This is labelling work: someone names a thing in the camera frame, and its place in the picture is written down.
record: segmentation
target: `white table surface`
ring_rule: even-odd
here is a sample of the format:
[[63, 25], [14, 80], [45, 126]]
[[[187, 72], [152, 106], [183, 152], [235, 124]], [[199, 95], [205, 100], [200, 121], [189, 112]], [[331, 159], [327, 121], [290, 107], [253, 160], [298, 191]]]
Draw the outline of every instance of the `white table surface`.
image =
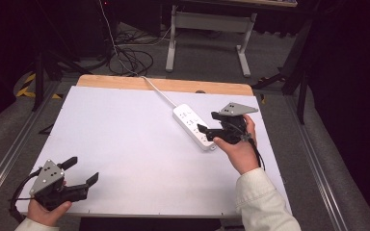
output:
[[[209, 125], [229, 102], [258, 108], [254, 96], [164, 91], [176, 104], [188, 104]], [[266, 172], [285, 198], [272, 146], [260, 112], [250, 114]], [[88, 199], [68, 211], [81, 217], [234, 218], [239, 173], [217, 148], [202, 151], [172, 117], [172, 105], [152, 90], [71, 88], [32, 171], [47, 159], [62, 163], [77, 156], [66, 171], [69, 186], [96, 172]], [[28, 197], [36, 178], [20, 197]], [[18, 201], [27, 211], [28, 201]]]

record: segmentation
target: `power strip switch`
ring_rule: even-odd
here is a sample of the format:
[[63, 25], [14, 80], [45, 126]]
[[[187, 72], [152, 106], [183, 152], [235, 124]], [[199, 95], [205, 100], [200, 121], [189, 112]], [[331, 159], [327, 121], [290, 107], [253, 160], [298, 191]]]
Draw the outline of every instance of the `power strip switch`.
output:
[[208, 141], [206, 135], [198, 129], [198, 124], [206, 127], [207, 124], [188, 105], [181, 104], [174, 108], [172, 116], [202, 150], [214, 150], [216, 148], [215, 143]]

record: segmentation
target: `human hand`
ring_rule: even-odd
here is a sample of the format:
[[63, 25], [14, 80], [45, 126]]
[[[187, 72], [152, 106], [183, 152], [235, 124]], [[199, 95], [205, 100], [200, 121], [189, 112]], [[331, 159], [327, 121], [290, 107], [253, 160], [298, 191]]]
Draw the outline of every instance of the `human hand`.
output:
[[[243, 118], [246, 121], [248, 133], [251, 133], [251, 137], [257, 143], [253, 120], [248, 115], [243, 115]], [[259, 167], [256, 154], [248, 141], [239, 141], [236, 144], [230, 144], [216, 137], [213, 139], [213, 142], [227, 154], [230, 162], [241, 175]]]
[[57, 220], [63, 216], [67, 210], [71, 207], [71, 202], [66, 201], [65, 203], [59, 205], [56, 209], [52, 211], [47, 211], [43, 206], [41, 206], [35, 199], [31, 199], [28, 206], [28, 218], [34, 222], [54, 227], [56, 226]]

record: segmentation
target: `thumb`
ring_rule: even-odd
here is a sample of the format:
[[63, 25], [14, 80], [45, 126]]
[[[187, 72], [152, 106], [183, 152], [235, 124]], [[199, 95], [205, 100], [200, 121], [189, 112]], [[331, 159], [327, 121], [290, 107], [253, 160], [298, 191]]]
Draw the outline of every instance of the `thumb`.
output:
[[56, 209], [50, 212], [50, 215], [53, 219], [57, 220], [61, 216], [63, 216], [67, 210], [71, 207], [71, 202], [66, 201], [65, 203], [59, 205]]
[[218, 145], [221, 150], [223, 150], [224, 152], [227, 151], [227, 146], [228, 146], [228, 143], [226, 141], [224, 141], [223, 139], [219, 138], [219, 137], [216, 137], [213, 139], [213, 142]]

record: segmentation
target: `metal stand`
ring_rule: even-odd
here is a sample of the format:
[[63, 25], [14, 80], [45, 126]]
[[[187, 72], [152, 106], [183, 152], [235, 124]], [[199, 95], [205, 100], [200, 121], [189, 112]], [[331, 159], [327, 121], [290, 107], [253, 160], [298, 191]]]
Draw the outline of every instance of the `metal stand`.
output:
[[173, 61], [175, 57], [175, 30], [176, 28], [189, 28], [200, 30], [215, 30], [227, 31], [236, 33], [245, 33], [242, 45], [236, 46], [236, 51], [239, 57], [240, 65], [245, 77], [251, 76], [248, 62], [246, 60], [245, 50], [251, 37], [256, 13], [252, 13], [251, 17], [234, 17], [223, 15], [212, 15], [202, 13], [182, 13], [176, 11], [177, 6], [172, 6], [171, 17], [171, 39], [168, 49], [166, 70], [173, 71]]

